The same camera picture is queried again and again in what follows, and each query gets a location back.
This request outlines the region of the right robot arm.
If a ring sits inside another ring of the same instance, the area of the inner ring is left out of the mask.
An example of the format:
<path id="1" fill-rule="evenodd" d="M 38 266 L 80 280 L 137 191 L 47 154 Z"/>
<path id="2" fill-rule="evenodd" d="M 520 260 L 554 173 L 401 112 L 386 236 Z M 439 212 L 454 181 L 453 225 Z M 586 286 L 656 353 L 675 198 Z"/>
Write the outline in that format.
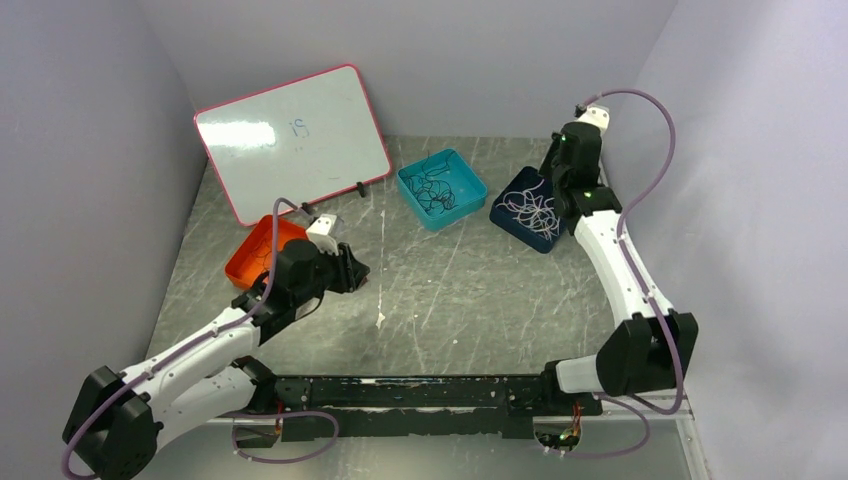
<path id="1" fill-rule="evenodd" d="M 554 372 L 539 391 L 542 406 L 562 414 L 578 393 L 630 396 L 678 388 L 699 327 L 678 311 L 647 272 L 623 223 L 623 207 L 600 181 L 599 127 L 573 121 L 553 138 L 542 165 L 554 210 L 592 262 L 609 301 L 614 330 L 600 350 L 547 364 Z"/>

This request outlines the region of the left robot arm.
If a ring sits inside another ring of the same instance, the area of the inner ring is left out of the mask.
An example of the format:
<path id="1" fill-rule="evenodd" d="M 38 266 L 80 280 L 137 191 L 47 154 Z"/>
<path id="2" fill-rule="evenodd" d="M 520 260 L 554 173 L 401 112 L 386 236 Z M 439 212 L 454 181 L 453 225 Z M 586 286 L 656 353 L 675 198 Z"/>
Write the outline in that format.
<path id="1" fill-rule="evenodd" d="M 62 433 L 63 475 L 77 478 L 77 456 L 91 479 L 131 479 L 210 419 L 268 413 L 277 400 L 275 377 L 254 353 L 326 293 L 352 293 L 369 273 L 346 243 L 323 251 L 310 240 L 288 241 L 269 270 L 200 330 L 120 372 L 103 366 L 86 377 Z"/>

